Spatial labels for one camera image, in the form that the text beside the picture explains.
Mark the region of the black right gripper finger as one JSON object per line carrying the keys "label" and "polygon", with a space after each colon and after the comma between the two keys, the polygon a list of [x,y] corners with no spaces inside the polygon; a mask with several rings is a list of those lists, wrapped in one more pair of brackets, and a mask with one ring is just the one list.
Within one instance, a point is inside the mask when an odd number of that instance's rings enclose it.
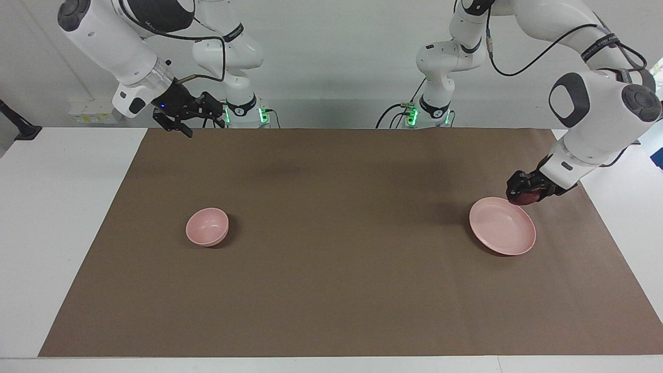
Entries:
{"label": "black right gripper finger", "polygon": [[194,99],[194,115],[203,120],[202,128],[208,127],[208,121],[211,121],[212,128],[225,129],[225,107],[224,103],[217,100],[209,92],[202,92],[199,97]]}
{"label": "black right gripper finger", "polygon": [[167,115],[154,115],[154,121],[167,132],[176,131],[184,134],[187,138],[193,137],[193,130],[177,117],[172,119]]}

